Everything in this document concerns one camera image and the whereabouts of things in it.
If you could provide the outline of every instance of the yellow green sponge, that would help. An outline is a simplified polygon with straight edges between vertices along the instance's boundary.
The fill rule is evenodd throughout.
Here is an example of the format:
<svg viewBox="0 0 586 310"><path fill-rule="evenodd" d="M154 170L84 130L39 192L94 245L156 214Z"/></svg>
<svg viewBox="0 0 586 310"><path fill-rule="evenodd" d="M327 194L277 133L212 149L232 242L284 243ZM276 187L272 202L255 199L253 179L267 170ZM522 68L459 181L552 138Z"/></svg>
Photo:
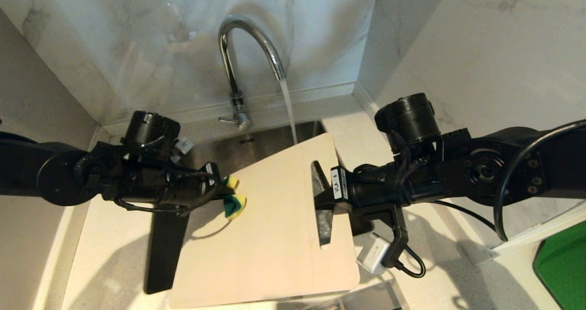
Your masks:
<svg viewBox="0 0 586 310"><path fill-rule="evenodd" d="M238 218L238 216L246 206L246 197L243 195L225 196L223 200L224 212L226 218L228 218L228 220L230 221L232 221L235 218Z"/></svg>
<svg viewBox="0 0 586 310"><path fill-rule="evenodd" d="M226 185L230 189L235 190L238 187L238 185L240 184L240 180L238 180L236 177L234 177L232 175L228 175L222 181L222 184Z"/></svg>

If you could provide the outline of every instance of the black robotic arm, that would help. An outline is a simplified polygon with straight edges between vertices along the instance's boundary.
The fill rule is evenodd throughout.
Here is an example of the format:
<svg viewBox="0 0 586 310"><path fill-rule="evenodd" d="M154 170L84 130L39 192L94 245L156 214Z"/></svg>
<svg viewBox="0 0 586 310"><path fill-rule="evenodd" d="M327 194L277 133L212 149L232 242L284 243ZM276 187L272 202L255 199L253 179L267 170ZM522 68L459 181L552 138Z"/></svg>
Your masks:
<svg viewBox="0 0 586 310"><path fill-rule="evenodd" d="M181 215L232 194L220 183L215 163L195 170L170 160L178 154L179 130L173 120L136 111L121 145L98 142L91 152L0 133L0 194L42 197L59 206L101 194L128 210Z"/></svg>
<svg viewBox="0 0 586 310"><path fill-rule="evenodd" d="M385 166L362 164L349 171L331 169L333 197L316 197L316 209L350 208L351 218L367 223L380 219L394 239L381 259L387 268L402 269L398 257L410 252L402 207L433 202L479 218L507 241L502 208L530 197L586 198L586 120L550 131L506 128L471 138L467 129L441 134L424 93L400 98L377 112L377 128L394 153ZM494 224L454 204L440 201L468 197L494 207Z"/></svg>

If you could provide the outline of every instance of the label sticker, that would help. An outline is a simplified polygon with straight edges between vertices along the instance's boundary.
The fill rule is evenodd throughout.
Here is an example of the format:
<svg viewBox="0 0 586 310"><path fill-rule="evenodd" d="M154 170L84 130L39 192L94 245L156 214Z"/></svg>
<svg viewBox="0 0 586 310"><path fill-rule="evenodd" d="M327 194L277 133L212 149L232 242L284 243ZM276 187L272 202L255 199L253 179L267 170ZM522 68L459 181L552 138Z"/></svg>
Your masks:
<svg viewBox="0 0 586 310"><path fill-rule="evenodd" d="M340 177L338 170L334 168L331 170L331 188L333 189L333 199L340 199L342 197L342 188L340 186Z"/></svg>
<svg viewBox="0 0 586 310"><path fill-rule="evenodd" d="M214 173L214 172L213 172L213 170L212 170L212 164L211 164L210 162L208 162L208 163L207 163L207 165L206 165L206 171L207 171L208 173L211 173L211 174L213 174L213 173ZM214 185L214 184L216 184L216 182L214 181L214 179L213 179L213 178L211 178L211 177L210 177L210 178L208 178L208 179L210 180L210 185Z"/></svg>
<svg viewBox="0 0 586 310"><path fill-rule="evenodd" d="M340 172L342 173L341 178L342 178L342 195L344 196L344 199L348 200L348 188L346 186L346 171L343 169L340 169Z"/></svg>

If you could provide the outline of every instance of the faucet handle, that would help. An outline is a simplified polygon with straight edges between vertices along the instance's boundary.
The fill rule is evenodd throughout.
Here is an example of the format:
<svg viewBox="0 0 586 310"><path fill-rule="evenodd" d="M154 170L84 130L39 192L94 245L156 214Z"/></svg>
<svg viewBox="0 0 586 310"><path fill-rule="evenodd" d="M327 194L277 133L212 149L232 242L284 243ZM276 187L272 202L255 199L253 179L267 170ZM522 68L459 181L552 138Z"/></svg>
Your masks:
<svg viewBox="0 0 586 310"><path fill-rule="evenodd" d="M239 131L245 131L246 129L250 128L250 126L252 126L253 124L253 121L246 112L237 112L236 114L234 114L234 118L224 118L223 116L220 116L218 120L222 122L232 122L233 124L236 124L238 126Z"/></svg>
<svg viewBox="0 0 586 310"><path fill-rule="evenodd" d="M240 121L236 120L236 119L232 119L232 118L224 118L223 116L220 116L220 118L218 118L219 121L222 122L232 122L233 124L238 124L240 123Z"/></svg>

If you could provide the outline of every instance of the stainless steel sink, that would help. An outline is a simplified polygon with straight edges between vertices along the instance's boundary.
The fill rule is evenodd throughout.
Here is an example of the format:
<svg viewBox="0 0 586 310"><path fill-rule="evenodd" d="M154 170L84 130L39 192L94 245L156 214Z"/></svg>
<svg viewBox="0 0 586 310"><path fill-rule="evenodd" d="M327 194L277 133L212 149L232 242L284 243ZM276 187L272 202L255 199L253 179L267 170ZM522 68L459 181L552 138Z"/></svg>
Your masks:
<svg viewBox="0 0 586 310"><path fill-rule="evenodd" d="M320 121L296 124L295 130L299 142L325 133ZM211 161L217 163L222 175L228 175L292 146L291 127L287 125L197 144L180 164L199 169Z"/></svg>

